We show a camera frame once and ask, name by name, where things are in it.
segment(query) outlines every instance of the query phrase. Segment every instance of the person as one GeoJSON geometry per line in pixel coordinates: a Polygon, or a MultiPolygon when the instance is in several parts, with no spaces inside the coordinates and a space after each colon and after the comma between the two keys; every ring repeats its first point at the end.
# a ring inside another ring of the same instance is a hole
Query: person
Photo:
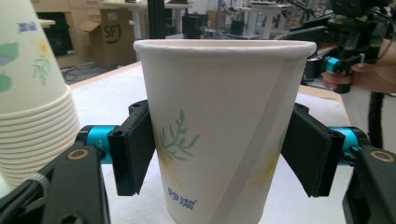
{"type": "Polygon", "coordinates": [[[396,42],[384,39],[379,57],[375,64],[352,65],[352,76],[324,72],[322,84],[331,89],[336,89],[339,84],[351,84],[367,91],[396,93],[396,42]]]}

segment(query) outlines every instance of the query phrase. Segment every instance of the stacked cup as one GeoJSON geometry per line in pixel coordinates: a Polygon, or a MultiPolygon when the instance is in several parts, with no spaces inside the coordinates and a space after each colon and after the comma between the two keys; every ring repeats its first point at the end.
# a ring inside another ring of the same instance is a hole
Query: stacked cup
{"type": "Polygon", "coordinates": [[[0,172],[13,189],[70,147],[79,124],[31,3],[0,8],[0,172]]]}

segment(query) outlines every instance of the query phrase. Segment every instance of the black machine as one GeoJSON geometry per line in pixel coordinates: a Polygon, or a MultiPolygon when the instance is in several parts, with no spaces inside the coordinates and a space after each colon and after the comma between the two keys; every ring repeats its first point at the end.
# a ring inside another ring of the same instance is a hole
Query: black machine
{"type": "MultiPolygon", "coordinates": [[[[372,8],[389,2],[332,0],[337,16],[307,22],[283,36],[335,45],[308,60],[305,79],[323,69],[348,74],[354,63],[375,63],[382,39],[393,38],[394,29],[389,17],[372,8]]],[[[161,8],[163,1],[148,0],[151,18],[162,15],[156,11],[161,8]]],[[[160,18],[150,20],[151,38],[163,36],[163,28],[156,29],[163,24],[160,18]]],[[[328,196],[343,161],[354,167],[343,200],[346,222],[396,223],[396,155],[372,146],[359,129],[325,127],[308,110],[295,105],[282,148],[307,195],[328,196]]],[[[0,223],[110,223],[100,160],[111,157],[118,194],[132,196],[139,193],[155,150],[148,102],[135,103],[129,111],[121,126],[81,129],[73,146],[0,200],[0,223]],[[97,134],[106,137],[108,147],[90,144],[97,134]],[[59,195],[67,197],[60,201],[59,195]]]]}

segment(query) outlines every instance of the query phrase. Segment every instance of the floor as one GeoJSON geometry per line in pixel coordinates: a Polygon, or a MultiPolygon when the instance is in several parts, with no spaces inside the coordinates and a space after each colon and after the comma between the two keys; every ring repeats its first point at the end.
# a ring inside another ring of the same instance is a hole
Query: floor
{"type": "Polygon", "coordinates": [[[82,80],[99,76],[116,68],[117,67],[105,69],[96,66],[94,63],[84,63],[75,67],[61,69],[61,71],[64,75],[64,81],[66,84],[72,85],[82,80]]]}

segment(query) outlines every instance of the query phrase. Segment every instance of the black cable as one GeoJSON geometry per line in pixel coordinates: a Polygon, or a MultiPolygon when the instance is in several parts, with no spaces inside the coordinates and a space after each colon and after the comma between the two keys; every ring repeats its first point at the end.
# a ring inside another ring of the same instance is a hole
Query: black cable
{"type": "Polygon", "coordinates": [[[24,210],[24,206],[30,202],[38,193],[41,193],[41,185],[35,181],[31,182],[30,186],[21,193],[14,201],[12,201],[0,214],[1,224],[12,224],[15,217],[24,210]]]}
{"type": "Polygon", "coordinates": [[[384,93],[382,92],[372,92],[369,104],[369,116],[368,116],[368,126],[369,126],[369,138],[373,147],[383,148],[382,140],[382,126],[381,126],[381,114],[382,114],[382,104],[384,100],[384,93]]]}

